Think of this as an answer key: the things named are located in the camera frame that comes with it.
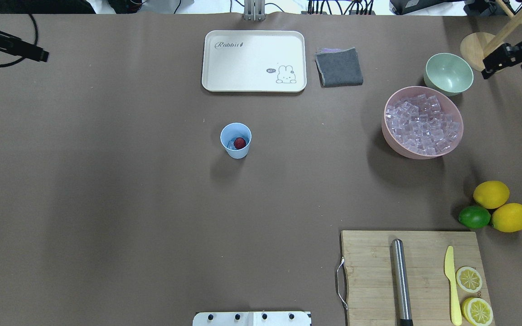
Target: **white tray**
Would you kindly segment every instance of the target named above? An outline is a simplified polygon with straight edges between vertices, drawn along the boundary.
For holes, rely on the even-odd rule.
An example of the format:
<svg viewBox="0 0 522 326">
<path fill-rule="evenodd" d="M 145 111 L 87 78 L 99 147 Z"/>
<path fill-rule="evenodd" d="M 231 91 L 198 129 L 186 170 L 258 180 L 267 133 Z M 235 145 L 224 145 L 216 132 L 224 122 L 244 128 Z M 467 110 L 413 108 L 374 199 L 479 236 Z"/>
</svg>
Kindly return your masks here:
<svg viewBox="0 0 522 326">
<path fill-rule="evenodd" d="M 205 37 L 208 91 L 302 91 L 305 40 L 296 31 L 211 31 Z"/>
</svg>

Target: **cable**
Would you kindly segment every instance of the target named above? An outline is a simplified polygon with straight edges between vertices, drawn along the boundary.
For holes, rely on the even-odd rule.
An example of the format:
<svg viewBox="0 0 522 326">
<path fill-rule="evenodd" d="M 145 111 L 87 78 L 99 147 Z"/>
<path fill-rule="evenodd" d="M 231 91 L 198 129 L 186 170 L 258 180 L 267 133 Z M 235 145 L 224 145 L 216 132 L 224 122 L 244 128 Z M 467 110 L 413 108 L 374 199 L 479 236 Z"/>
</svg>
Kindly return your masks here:
<svg viewBox="0 0 522 326">
<path fill-rule="evenodd" d="M 350 11 L 350 14 L 352 14 L 352 9 L 351 9 L 351 8 L 354 8 L 354 4 L 356 4 L 356 2 L 354 2 L 354 1 L 352 0 L 352 3 L 350 4 L 350 6 L 348 6 L 348 7 L 346 8 L 346 11 L 344 11 L 343 14 L 346 14 L 346 13 L 348 12 L 348 10 Z"/>
<path fill-rule="evenodd" d="M 333 14 L 332 13 L 332 8 L 329 6 L 329 1 L 326 1 L 326 0 L 323 0 L 321 2 L 321 8 L 319 9 L 319 13 L 320 14 L 324 14 L 324 3 L 326 3 L 328 5 L 329 14 Z"/>
<path fill-rule="evenodd" d="M 38 39 L 39 39 L 39 31 L 38 31 L 38 24 L 35 22 L 35 18 L 33 17 L 33 15 L 31 13 L 29 13 L 29 10 L 27 10 L 27 7 L 25 6 L 25 4 L 23 3 L 23 0 L 19 0 L 19 3 L 21 4 L 21 6 L 23 7 L 23 9 L 25 10 L 25 12 L 27 13 L 27 15 L 29 16 L 29 18 L 31 18 L 31 21 L 32 23 L 34 24 L 34 30 L 35 30 L 35 40 L 34 40 L 34 45 L 38 45 Z M 21 57 L 15 61 L 12 61 L 12 62 L 8 62 L 8 63 L 3 63 L 3 64 L 0 64 L 0 68 L 5 68 L 5 67 L 11 67 L 13 66 L 14 64 L 17 64 L 19 62 L 22 62 L 23 60 L 25 60 L 25 57 Z"/>
<path fill-rule="evenodd" d="M 179 10 L 179 8 L 180 8 L 180 4 L 182 4 L 182 2 L 183 2 L 183 0 L 179 0 L 179 5 L 178 5 L 178 6 L 176 6 L 176 9 L 174 9 L 174 12 L 173 12 L 173 14 L 175 14 L 175 13 L 176 13 L 176 11 L 177 11 L 177 10 Z"/>
<path fill-rule="evenodd" d="M 267 5 L 274 5 L 275 7 L 279 8 L 279 10 L 281 10 L 281 12 L 284 12 L 283 9 L 280 6 L 277 6 L 273 2 L 269 2 L 268 4 L 265 4 L 265 6 L 267 6 Z"/>
<path fill-rule="evenodd" d="M 138 12 L 142 8 L 142 5 L 145 4 L 148 1 L 149 0 L 144 0 L 144 1 L 141 1 L 141 2 L 135 2 L 134 0 L 128 0 L 128 2 L 131 3 L 131 5 L 129 6 L 128 4 L 126 4 L 126 8 L 128 9 L 129 13 L 136 13 L 136 12 Z"/>
<path fill-rule="evenodd" d="M 338 4 L 339 7 L 339 14 L 342 14 L 342 5 L 339 4 L 338 0 L 335 0 L 335 3 Z"/>
<path fill-rule="evenodd" d="M 515 10 L 513 13 L 514 13 L 514 14 L 517 14 L 521 9 L 522 9 L 522 4 L 520 4 L 520 5 L 517 7 L 517 10 Z"/>
</svg>

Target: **wooden stand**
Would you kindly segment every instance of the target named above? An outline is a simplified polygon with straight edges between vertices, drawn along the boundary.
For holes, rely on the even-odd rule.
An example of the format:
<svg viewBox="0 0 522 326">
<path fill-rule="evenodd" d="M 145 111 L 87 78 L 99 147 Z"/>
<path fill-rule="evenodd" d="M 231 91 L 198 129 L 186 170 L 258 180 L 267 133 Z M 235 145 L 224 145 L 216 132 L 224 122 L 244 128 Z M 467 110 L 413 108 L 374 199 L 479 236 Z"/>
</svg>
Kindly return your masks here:
<svg viewBox="0 0 522 326">
<path fill-rule="evenodd" d="M 522 24 L 522 9 L 517 14 L 513 14 L 502 0 L 497 0 L 497 3 L 510 17 L 509 23 L 497 35 L 483 32 L 472 33 L 467 35 L 460 43 L 462 58 L 479 72 L 484 70 L 483 59 L 493 53 L 503 43 L 505 37 L 509 36 L 516 27 Z"/>
</svg>

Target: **lime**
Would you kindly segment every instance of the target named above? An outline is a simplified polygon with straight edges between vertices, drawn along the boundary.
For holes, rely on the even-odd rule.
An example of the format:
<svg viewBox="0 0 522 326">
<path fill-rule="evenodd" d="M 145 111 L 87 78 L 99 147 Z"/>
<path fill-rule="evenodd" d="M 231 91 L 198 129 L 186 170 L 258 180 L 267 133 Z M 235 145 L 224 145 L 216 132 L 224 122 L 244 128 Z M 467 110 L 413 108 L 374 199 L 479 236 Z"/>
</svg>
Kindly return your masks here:
<svg viewBox="0 0 522 326">
<path fill-rule="evenodd" d="M 480 229 L 491 220 L 491 213 L 481 206 L 468 206 L 458 214 L 458 221 L 471 229 Z"/>
<path fill-rule="evenodd" d="M 522 230 L 522 205 L 515 202 L 499 207 L 493 213 L 493 227 L 501 232 Z"/>
<path fill-rule="evenodd" d="M 503 206 L 509 200 L 509 196 L 509 188 L 500 181 L 483 182 L 473 192 L 473 198 L 477 204 L 488 209 Z"/>
<path fill-rule="evenodd" d="M 493 322 L 493 309 L 480 297 L 470 297 L 462 303 L 462 314 L 473 326 L 489 326 Z"/>
<path fill-rule="evenodd" d="M 456 283 L 469 293 L 477 293 L 483 287 L 483 277 L 476 269 L 462 266 L 456 271 Z"/>
</svg>

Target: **lemon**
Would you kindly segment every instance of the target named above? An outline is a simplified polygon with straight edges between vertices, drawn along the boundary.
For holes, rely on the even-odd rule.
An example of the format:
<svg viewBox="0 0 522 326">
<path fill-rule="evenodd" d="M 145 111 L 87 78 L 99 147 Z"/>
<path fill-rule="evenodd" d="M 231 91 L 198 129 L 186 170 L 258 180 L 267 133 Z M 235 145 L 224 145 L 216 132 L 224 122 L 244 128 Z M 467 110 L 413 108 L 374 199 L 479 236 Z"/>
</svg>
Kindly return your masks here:
<svg viewBox="0 0 522 326">
<path fill-rule="evenodd" d="M 510 190 L 500 181 L 486 181 L 479 184 L 474 192 L 474 200 L 484 208 L 495 209 L 509 200 Z"/>
<path fill-rule="evenodd" d="M 491 305 L 480 297 L 470 297 L 464 300 L 462 315 L 473 326 L 488 326 L 493 322 Z"/>
<path fill-rule="evenodd" d="M 483 277 L 476 269 L 462 266 L 456 271 L 456 283 L 469 293 L 477 293 L 483 287 Z"/>
<path fill-rule="evenodd" d="M 522 205 L 515 202 L 499 207 L 491 219 L 493 227 L 501 232 L 522 230 Z"/>
</svg>

